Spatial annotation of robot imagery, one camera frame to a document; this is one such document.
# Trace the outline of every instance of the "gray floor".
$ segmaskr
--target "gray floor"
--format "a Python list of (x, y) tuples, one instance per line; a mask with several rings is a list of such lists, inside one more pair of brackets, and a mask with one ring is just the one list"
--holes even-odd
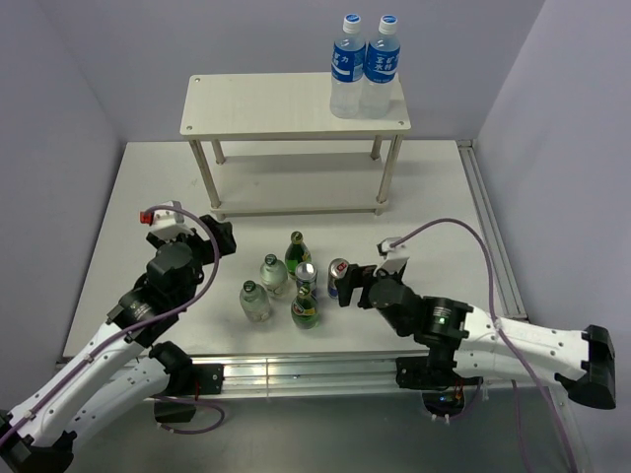
[[(513, 395), (491, 391), (469, 416), (433, 424), (420, 395), (223, 402), (224, 426), (202, 436), (156, 429), (144, 403), (94, 438), (70, 472), (522, 472)], [(522, 391), (526, 441), (537, 473), (564, 460), (543, 401)], [(189, 427), (208, 425), (198, 413)]]

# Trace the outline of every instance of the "can lid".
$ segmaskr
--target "can lid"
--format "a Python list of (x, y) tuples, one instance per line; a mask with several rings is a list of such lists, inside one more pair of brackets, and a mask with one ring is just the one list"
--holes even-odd
[(379, 33), (395, 34), (398, 18), (395, 15), (383, 15), (379, 21)]
[(251, 293), (256, 289), (256, 283), (253, 281), (245, 281), (244, 282), (244, 291), (247, 293)]
[(328, 272), (336, 279), (343, 278), (346, 271), (348, 271), (348, 261), (343, 258), (334, 259), (328, 267)]
[(317, 268), (308, 262), (302, 262), (296, 266), (296, 277), (301, 281), (312, 281), (317, 276)]
[(293, 244), (300, 244), (303, 242), (303, 234), (301, 234), (300, 232), (293, 232), (292, 233), (292, 243)]
[(359, 15), (355, 15), (351, 13), (350, 15), (346, 15), (344, 17), (344, 24), (342, 29), (345, 33), (358, 33), (362, 24), (362, 18)]
[(300, 289), (298, 290), (299, 296), (303, 296), (303, 297), (306, 297), (311, 293), (312, 293), (312, 288), (309, 286), (309, 284), (301, 286)]
[(265, 264), (267, 266), (273, 266), (274, 264), (276, 264), (276, 261), (278, 261), (278, 258), (276, 257), (275, 254), (268, 254), (267, 256), (265, 256)]

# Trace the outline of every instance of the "white bottle cap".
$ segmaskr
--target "white bottle cap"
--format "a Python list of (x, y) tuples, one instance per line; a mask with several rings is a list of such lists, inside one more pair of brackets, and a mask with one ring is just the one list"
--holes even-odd
[(398, 19), (395, 15), (383, 15), (382, 20), (379, 22), (379, 33), (395, 34), (397, 23)]
[(354, 34), (359, 32), (361, 25), (362, 18), (359, 15), (352, 13), (344, 17), (344, 25), (342, 26), (342, 29), (345, 33)]

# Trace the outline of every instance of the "gray wall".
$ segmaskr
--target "gray wall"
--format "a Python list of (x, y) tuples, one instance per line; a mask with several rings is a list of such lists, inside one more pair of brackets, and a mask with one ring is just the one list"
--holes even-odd
[(61, 354), (120, 145), (38, 4), (1, 3), (0, 408), (10, 408)]
[(344, 14), (400, 17), (413, 135), (474, 138), (543, 0), (45, 0), (127, 141), (179, 140), (191, 74), (325, 71)]
[(478, 156), (532, 319), (609, 328), (618, 408), (575, 407), (596, 471), (629, 471), (631, 3), (547, 0)]

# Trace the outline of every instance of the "silver can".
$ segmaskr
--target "silver can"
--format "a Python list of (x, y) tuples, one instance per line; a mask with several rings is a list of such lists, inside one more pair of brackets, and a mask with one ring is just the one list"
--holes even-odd
[(332, 299), (337, 299), (337, 288), (335, 287), (335, 281), (342, 279), (348, 270), (348, 261), (344, 258), (335, 258), (328, 265), (328, 295)]
[(313, 263), (303, 262), (296, 266), (296, 286), (300, 291), (305, 285), (309, 285), (312, 295), (316, 296), (317, 289), (317, 268)]

